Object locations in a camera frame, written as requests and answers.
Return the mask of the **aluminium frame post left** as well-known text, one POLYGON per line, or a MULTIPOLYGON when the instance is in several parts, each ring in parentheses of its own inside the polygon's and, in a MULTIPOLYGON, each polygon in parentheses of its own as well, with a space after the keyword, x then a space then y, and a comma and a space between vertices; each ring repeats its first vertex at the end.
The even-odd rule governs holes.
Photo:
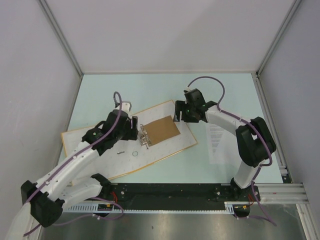
POLYGON ((58 42, 60 43, 63 51, 65 52, 67 58, 71 62, 74 70, 77 72, 78 76, 80 78, 83 77, 84 73, 80 67, 80 64, 67 40, 65 37, 65 34, 63 33, 51 7, 49 6, 48 2, 46 0, 37 0, 36 1, 39 4, 40 9, 42 10, 44 16, 48 20, 48 23, 50 27, 52 28, 58 42))

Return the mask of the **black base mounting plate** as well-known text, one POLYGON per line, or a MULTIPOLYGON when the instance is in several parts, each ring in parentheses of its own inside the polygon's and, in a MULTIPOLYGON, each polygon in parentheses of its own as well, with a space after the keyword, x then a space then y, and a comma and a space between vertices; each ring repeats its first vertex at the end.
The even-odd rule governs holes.
POLYGON ((121 207, 134 209, 208 210, 222 202, 260 200, 257 186, 237 190, 222 183, 110 183, 99 198, 116 200, 121 207))

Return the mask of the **aluminium frame post right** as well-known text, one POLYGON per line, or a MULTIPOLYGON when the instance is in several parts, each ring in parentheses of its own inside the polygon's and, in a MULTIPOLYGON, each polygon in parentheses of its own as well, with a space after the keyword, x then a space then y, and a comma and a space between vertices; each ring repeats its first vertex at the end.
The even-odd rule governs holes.
POLYGON ((278 47, 281 39, 283 38, 287 28, 291 24, 293 18, 295 17, 297 11, 299 10, 300 6, 302 5, 303 0, 294 0, 291 4, 288 12, 286 13, 278 31, 276 32, 269 48, 267 49, 266 54, 264 55, 261 63, 259 64, 257 70, 255 71, 256 76, 259 78, 264 71, 265 67, 267 66, 268 62, 270 61, 272 55, 274 54, 276 48, 278 47))

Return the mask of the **yellow lever arch folder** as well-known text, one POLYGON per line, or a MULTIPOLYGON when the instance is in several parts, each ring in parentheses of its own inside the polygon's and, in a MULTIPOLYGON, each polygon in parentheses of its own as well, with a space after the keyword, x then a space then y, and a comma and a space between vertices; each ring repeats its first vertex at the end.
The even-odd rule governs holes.
POLYGON ((139 140, 117 142, 101 157, 90 163, 72 181, 73 184, 99 173, 109 180, 137 172, 145 167, 169 158, 197 144, 190 128, 183 121, 173 122, 175 104, 172 100, 147 108, 134 115, 138 118, 138 127, 144 127, 154 121, 170 117, 167 122, 175 125, 179 134, 155 145, 143 145, 139 140))

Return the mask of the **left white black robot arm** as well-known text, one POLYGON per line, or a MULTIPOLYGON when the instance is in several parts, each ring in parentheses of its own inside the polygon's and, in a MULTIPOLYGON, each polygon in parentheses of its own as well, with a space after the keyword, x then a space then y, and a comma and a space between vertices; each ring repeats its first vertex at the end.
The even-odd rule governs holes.
POLYGON ((118 141, 138 138, 138 117, 114 109, 105 121, 89 129, 73 152, 35 183, 27 180, 21 187, 22 203, 30 203, 30 214, 42 227, 53 225, 67 205, 66 186, 90 163, 101 157, 118 141))

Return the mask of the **white printed paper sheets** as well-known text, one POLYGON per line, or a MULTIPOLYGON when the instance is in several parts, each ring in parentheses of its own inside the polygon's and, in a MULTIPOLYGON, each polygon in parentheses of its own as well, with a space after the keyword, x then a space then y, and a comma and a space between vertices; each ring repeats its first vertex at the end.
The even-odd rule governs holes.
POLYGON ((238 167, 242 160, 236 137, 215 124, 206 124, 205 129, 209 162, 214 165, 229 164, 238 167))

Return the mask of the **aluminium frame post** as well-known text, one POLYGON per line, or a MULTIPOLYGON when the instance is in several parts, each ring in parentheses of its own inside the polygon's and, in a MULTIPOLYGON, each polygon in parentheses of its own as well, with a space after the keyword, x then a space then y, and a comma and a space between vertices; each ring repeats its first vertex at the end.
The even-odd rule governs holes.
POLYGON ((300 6, 302 5, 303 0, 294 0, 291 4, 288 12, 286 13, 278 31, 276 32, 269 48, 267 49, 266 54, 264 55, 261 63, 259 64, 257 70, 255 71, 256 76, 259 78, 264 71, 265 67, 267 66, 268 62, 270 61, 272 55, 274 54, 276 48, 278 47, 281 39, 283 38, 287 28, 291 24, 293 18, 295 17, 297 11, 299 10, 300 6))
POLYGON ((51 7, 49 6, 48 2, 46 0, 37 0, 36 1, 39 4, 40 9, 42 10, 44 16, 48 20, 48 23, 50 27, 52 28, 58 42, 60 43, 63 51, 65 52, 67 58, 71 62, 74 70, 77 72, 78 76, 80 78, 83 77, 84 73, 80 67, 80 64, 67 40, 65 37, 65 34, 63 33, 51 7))

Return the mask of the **metal lever arch mechanism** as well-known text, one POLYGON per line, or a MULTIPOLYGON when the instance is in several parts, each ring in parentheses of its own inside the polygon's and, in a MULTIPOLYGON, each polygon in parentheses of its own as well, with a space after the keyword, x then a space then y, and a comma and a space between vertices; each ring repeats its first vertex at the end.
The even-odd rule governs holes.
POLYGON ((150 137, 148 136, 147 130, 143 124, 140 124, 138 139, 139 139, 140 145, 145 146, 147 150, 152 146, 150 137))

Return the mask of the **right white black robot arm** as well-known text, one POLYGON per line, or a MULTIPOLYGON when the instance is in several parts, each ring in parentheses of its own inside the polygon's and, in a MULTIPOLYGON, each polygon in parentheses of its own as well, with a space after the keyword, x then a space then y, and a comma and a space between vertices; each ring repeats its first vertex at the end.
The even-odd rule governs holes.
POLYGON ((231 179, 231 196, 242 201, 249 194, 248 187, 254 182, 263 167, 273 163, 272 153, 277 149, 271 132, 261 117, 245 119, 223 110, 220 102, 205 98, 197 88, 184 91, 185 100, 177 100, 174 122, 214 124, 234 135, 241 164, 231 179))

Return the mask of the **brown cardboard sheet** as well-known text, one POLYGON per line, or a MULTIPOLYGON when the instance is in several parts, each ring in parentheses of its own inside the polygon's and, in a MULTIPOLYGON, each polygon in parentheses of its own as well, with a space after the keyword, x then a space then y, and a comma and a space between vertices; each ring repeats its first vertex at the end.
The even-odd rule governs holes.
POLYGON ((144 127, 152 146, 181 134, 170 115, 145 124, 144 127))

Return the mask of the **aluminium frame rail right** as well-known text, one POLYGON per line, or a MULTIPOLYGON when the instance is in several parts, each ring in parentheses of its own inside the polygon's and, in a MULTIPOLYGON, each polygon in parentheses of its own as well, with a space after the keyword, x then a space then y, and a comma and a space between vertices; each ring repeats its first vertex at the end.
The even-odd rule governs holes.
POLYGON ((270 107, 269 107, 269 104, 267 101, 267 97, 266 97, 266 94, 263 90, 261 79, 257 75, 257 73, 252 73, 251 76, 252 76, 255 90, 256 90, 256 93, 257 93, 257 96, 259 99, 259 103, 260 103, 262 112, 263 112, 264 119, 266 121, 266 124, 267 124, 269 130, 270 130, 270 133, 273 137, 273 140, 276 144, 276 151, 274 154, 275 154, 275 158, 277 161, 277 165, 278 165, 278 168, 280 171, 282 181, 284 184, 291 184, 293 181, 292 181, 292 178, 290 175, 290 171, 288 169, 287 161, 286 161, 286 158, 284 155, 282 145, 280 143, 279 135, 277 133, 277 129, 276 129, 276 126, 275 126, 275 123, 273 120, 273 116, 272 116, 272 113, 271 113, 271 110, 270 110, 270 107))

